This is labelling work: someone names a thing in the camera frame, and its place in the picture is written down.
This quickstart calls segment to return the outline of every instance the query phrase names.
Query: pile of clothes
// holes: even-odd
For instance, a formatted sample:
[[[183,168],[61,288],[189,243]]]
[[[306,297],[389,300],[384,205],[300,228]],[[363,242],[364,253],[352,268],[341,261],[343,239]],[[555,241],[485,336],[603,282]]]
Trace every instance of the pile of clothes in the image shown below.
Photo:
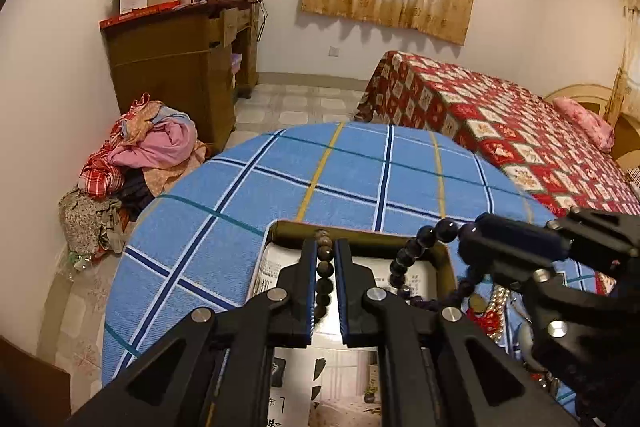
[[[113,125],[109,139],[87,159],[78,187],[60,201],[72,258],[122,252],[129,219],[137,219],[206,156],[207,147],[187,114],[150,101],[147,93],[134,101]]]

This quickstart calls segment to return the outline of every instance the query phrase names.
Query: open box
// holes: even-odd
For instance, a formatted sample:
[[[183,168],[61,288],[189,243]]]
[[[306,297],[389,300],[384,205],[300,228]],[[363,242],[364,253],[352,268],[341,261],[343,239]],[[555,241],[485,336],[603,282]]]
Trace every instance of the open box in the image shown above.
[[[395,291],[388,285],[389,264],[407,237],[279,220],[264,236],[248,298],[274,287],[280,270],[299,260],[303,241],[319,229],[333,240],[347,239],[353,262],[372,269],[379,287]],[[442,298],[455,289],[456,279],[447,247],[437,243],[431,253],[433,264],[418,259],[407,271],[407,284],[413,295]],[[311,346],[275,349],[268,425],[374,427],[381,423],[376,348],[347,349],[342,343],[335,274],[331,279],[331,302],[314,325]]]

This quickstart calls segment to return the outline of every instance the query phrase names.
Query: tile floor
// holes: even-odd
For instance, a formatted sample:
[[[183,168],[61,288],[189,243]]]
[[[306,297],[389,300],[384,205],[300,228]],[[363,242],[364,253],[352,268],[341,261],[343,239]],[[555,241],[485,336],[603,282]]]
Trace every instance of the tile floor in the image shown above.
[[[294,125],[351,121],[361,97],[361,91],[259,84],[251,98],[236,103],[236,130],[226,147]],[[79,273],[69,294],[55,364],[71,374],[73,412],[102,386],[104,309],[119,261],[120,257],[107,255]]]

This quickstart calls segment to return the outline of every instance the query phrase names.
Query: baseboard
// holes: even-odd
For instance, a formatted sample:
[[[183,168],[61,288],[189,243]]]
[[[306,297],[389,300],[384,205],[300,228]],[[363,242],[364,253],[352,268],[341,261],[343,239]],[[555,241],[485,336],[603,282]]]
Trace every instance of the baseboard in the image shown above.
[[[67,251],[68,248],[65,243],[63,250],[58,254],[56,268],[59,268],[63,260],[66,259]],[[36,356],[45,362],[54,363],[56,360],[60,326],[62,325],[62,317],[65,314],[66,302],[69,300],[69,293],[71,293],[71,286],[73,286],[73,281],[56,269],[47,300],[44,303],[38,347],[36,348]]]
[[[328,74],[261,72],[258,83],[275,84],[277,86],[337,87],[338,89],[364,91],[369,81],[342,76],[329,76]]]

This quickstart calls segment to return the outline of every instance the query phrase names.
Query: purple cloth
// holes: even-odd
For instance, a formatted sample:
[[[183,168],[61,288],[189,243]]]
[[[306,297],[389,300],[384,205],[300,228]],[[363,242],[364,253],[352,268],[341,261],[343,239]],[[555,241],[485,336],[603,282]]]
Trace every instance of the purple cloth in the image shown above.
[[[168,169],[184,162],[193,151],[197,133],[183,119],[166,118],[136,145],[117,146],[107,158],[111,165],[140,169]]]

